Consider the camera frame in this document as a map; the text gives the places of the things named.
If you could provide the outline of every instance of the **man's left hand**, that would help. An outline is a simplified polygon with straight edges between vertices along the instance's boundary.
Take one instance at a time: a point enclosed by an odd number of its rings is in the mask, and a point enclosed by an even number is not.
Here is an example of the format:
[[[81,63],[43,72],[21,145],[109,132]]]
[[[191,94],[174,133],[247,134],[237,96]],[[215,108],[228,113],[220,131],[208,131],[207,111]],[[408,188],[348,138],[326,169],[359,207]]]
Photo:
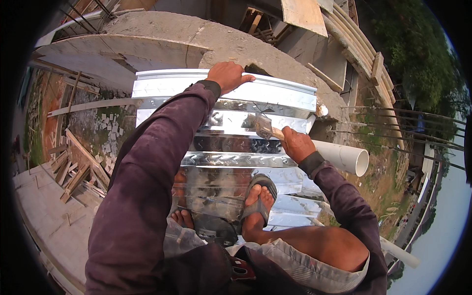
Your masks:
[[[256,79],[253,75],[242,76],[243,72],[243,67],[232,61],[219,62],[210,69],[205,80],[218,83],[221,87],[221,95],[224,95],[235,90],[241,84],[252,82]]]

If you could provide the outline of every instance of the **man's right hand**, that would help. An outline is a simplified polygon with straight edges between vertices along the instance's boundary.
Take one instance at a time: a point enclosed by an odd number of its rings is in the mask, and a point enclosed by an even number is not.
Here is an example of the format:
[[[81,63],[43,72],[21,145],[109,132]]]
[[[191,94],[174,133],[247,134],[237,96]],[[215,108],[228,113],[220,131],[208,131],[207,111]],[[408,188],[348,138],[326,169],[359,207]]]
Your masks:
[[[316,152],[316,147],[307,134],[296,132],[289,126],[285,126],[282,132],[285,136],[285,141],[281,141],[282,146],[295,163],[300,164],[306,157]]]

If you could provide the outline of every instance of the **purple long-sleeve shirt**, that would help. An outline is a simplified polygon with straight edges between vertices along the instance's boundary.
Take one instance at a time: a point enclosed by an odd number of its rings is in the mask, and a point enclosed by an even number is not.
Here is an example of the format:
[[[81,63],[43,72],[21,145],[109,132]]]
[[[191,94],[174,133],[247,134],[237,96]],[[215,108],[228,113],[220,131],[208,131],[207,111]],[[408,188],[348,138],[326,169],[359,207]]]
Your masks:
[[[174,176],[216,99],[210,87],[196,83],[168,100],[125,141],[90,232],[86,294],[227,294],[235,290],[227,254],[215,243],[170,261],[164,261],[163,252]],[[387,268],[375,214],[329,162],[312,162],[311,177],[325,193],[338,222],[371,253],[367,275],[355,293],[384,294]],[[253,287],[274,294],[306,292],[265,256],[248,248],[242,255],[257,276]]]

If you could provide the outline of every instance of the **wooden hammer handle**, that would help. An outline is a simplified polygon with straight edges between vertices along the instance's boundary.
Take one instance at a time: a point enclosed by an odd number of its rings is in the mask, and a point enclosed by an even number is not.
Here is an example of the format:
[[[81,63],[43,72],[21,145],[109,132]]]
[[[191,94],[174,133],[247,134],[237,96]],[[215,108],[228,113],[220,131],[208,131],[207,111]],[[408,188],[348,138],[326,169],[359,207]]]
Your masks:
[[[272,136],[278,140],[285,141],[285,135],[282,133],[282,130],[272,127]]]

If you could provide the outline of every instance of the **man's hand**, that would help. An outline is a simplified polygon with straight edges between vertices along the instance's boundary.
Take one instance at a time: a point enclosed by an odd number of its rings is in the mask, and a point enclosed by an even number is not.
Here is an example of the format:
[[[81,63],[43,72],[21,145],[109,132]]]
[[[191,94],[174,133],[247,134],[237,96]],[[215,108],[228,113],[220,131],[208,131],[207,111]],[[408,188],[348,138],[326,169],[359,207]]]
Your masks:
[[[232,61],[219,62],[210,69],[208,78],[205,80],[218,83],[221,87],[221,95],[224,95],[235,90],[241,84],[252,82],[256,79],[253,75],[242,76],[243,72],[243,67]]]
[[[306,157],[316,152],[316,147],[308,135],[296,132],[289,126],[285,126],[282,132],[285,136],[285,142],[280,142],[287,155],[295,163],[300,164]]]

